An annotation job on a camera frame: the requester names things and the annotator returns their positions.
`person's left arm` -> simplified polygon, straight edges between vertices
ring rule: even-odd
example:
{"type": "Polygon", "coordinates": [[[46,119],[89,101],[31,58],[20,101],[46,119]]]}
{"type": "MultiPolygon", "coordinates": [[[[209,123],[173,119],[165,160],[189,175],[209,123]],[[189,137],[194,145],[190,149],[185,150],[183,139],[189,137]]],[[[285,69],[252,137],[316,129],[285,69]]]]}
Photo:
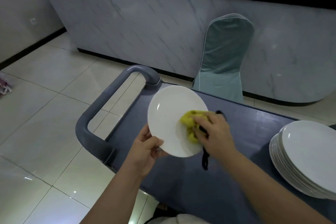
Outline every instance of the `person's left arm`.
{"type": "Polygon", "coordinates": [[[120,170],[80,224],[128,224],[141,181],[152,169],[155,160],[167,155],[156,151],[163,140],[152,137],[146,124],[120,170]]]}

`person's left hand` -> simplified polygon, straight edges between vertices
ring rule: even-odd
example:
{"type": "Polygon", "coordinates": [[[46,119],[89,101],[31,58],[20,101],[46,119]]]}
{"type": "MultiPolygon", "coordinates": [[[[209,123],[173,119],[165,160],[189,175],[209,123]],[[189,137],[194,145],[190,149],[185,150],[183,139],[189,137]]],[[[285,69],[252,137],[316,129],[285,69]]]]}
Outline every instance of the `person's left hand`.
{"type": "Polygon", "coordinates": [[[154,166],[155,160],[168,155],[163,150],[157,151],[162,144],[162,139],[152,137],[148,124],[146,124],[135,138],[123,166],[136,172],[141,179],[145,178],[154,166]]]}

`black strap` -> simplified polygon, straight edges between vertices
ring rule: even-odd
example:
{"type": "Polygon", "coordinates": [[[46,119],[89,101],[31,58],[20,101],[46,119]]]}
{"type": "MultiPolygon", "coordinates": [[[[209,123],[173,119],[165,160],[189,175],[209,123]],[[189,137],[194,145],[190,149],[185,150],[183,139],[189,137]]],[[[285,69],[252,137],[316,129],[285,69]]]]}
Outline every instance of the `black strap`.
{"type": "MultiPolygon", "coordinates": [[[[216,111],[216,114],[221,114],[224,116],[225,120],[227,120],[226,116],[224,113],[222,113],[221,111],[216,111]]],[[[200,131],[204,132],[207,134],[207,138],[208,138],[208,132],[204,129],[204,127],[199,126],[200,131]]],[[[208,164],[209,164],[209,157],[210,154],[208,154],[207,150],[203,147],[203,156],[202,156],[202,167],[204,170],[208,170],[208,164]]]]}

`cart handle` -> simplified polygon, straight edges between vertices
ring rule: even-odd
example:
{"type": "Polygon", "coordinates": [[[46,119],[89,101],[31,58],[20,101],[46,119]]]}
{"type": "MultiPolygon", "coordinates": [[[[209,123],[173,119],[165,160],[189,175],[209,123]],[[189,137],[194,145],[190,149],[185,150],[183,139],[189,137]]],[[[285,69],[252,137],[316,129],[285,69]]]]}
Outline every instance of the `cart handle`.
{"type": "Polygon", "coordinates": [[[133,72],[140,72],[146,79],[146,84],[155,85],[160,81],[159,74],[150,67],[133,65],[124,71],[108,86],[103,93],[87,108],[76,124],[76,136],[82,146],[100,161],[105,162],[113,151],[111,144],[91,133],[87,126],[104,104],[119,89],[133,72]]]}

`electrical socket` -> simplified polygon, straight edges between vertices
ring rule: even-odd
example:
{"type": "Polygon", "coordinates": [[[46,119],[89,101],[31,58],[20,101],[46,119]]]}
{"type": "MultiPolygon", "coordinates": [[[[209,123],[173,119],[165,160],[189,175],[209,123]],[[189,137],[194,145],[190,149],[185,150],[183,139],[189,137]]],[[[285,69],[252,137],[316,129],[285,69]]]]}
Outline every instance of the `electrical socket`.
{"type": "Polygon", "coordinates": [[[31,18],[30,23],[35,26],[37,24],[36,18],[31,18]]]}

